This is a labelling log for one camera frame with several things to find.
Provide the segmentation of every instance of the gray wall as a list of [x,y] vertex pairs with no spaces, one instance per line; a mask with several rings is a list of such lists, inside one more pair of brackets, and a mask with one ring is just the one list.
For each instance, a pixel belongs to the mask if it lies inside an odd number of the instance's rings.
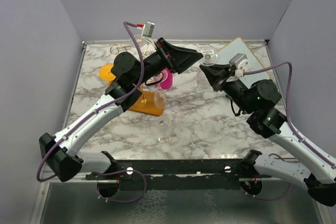
[[60,129],[81,51],[60,0],[0,0],[0,223],[28,223],[38,138]]
[[83,40],[128,38],[122,22],[157,23],[155,37],[269,39],[291,0],[61,0]]
[[[293,0],[269,44],[274,63],[293,63],[292,119],[299,130],[336,156],[336,0]],[[287,84],[287,69],[278,70]]]

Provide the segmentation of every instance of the wooden block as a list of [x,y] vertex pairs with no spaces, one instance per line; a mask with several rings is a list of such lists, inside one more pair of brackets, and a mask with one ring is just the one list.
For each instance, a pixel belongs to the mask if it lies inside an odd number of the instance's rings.
[[142,90],[142,95],[129,110],[156,116],[162,115],[163,113],[163,109],[155,107],[154,92],[144,90]]

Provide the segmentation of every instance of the yellow disc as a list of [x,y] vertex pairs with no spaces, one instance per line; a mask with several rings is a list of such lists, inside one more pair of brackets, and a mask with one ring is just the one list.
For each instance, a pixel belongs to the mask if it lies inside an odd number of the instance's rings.
[[113,81],[115,79],[115,75],[111,73],[112,67],[113,67],[113,64],[106,64],[100,68],[99,77],[103,81]]

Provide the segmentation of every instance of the table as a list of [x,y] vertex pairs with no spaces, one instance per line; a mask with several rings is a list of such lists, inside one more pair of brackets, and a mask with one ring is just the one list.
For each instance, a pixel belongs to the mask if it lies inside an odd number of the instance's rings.
[[[228,44],[168,42],[196,50],[205,46],[220,50]],[[124,44],[128,52],[137,55],[127,40],[87,45],[68,124],[86,112],[104,93],[107,83],[100,80],[98,71],[103,65],[113,63],[115,55],[110,53],[110,47],[117,43]],[[263,41],[250,42],[249,48],[265,67],[270,66]],[[150,46],[145,55],[153,51]],[[249,115],[234,117],[229,99],[223,93],[200,90],[196,84],[198,65],[196,63],[183,74],[174,76],[173,87],[166,92],[164,114],[173,123],[173,135],[169,142],[160,143],[154,137],[156,116],[126,111],[97,132],[82,151],[108,151],[115,159],[242,158],[250,149],[290,156],[280,146],[255,134],[246,123]],[[276,82],[274,73],[269,73]],[[276,108],[283,113],[285,111],[282,102]]]

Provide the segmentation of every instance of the marble surface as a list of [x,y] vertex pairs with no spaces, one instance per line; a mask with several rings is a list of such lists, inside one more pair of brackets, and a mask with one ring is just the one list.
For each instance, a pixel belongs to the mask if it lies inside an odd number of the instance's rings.
[[[123,44],[128,52],[137,55],[129,41]],[[227,43],[173,44],[193,49],[212,46],[220,50]],[[110,53],[111,45],[87,46],[68,124],[86,112],[104,93],[107,83],[100,80],[98,71],[101,66],[113,63],[115,55]],[[270,66],[263,42],[249,43],[249,48],[264,66]],[[153,51],[150,46],[145,55]],[[161,143],[155,137],[156,116],[126,111],[97,132],[82,151],[108,151],[116,159],[241,158],[250,149],[290,156],[280,146],[255,134],[246,123],[248,115],[234,117],[230,101],[223,93],[200,90],[196,84],[198,65],[196,63],[183,74],[175,75],[173,87],[166,93],[168,102],[164,114],[171,118],[173,125],[169,142]],[[274,73],[269,73],[275,81]],[[277,108],[284,113],[282,103]]]

